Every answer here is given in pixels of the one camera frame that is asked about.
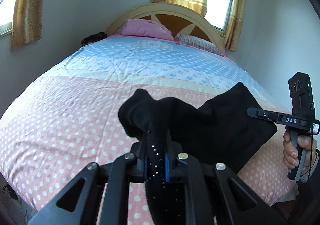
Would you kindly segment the right forearm dark sleeve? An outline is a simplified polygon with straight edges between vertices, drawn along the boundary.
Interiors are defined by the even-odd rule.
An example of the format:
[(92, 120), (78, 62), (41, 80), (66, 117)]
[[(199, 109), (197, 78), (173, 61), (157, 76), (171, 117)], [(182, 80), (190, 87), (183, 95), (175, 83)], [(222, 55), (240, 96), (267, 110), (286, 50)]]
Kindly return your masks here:
[(309, 180), (305, 183), (297, 182), (297, 198), (272, 205), (286, 224), (319, 224), (319, 150), (316, 152), (318, 159)]

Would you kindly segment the person right hand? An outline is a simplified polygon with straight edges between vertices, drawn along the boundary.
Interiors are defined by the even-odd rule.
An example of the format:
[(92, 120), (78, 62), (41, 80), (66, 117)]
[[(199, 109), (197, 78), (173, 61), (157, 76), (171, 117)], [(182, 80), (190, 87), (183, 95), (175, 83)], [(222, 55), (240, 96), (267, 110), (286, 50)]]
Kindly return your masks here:
[[(287, 168), (293, 169), (299, 165), (298, 150), (292, 144), (289, 131), (285, 131), (283, 138), (283, 162)], [(313, 170), (317, 166), (317, 141), (310, 136), (299, 136), (297, 144), (306, 150), (306, 159), (302, 169), (302, 174), (304, 175), (310, 168)]]

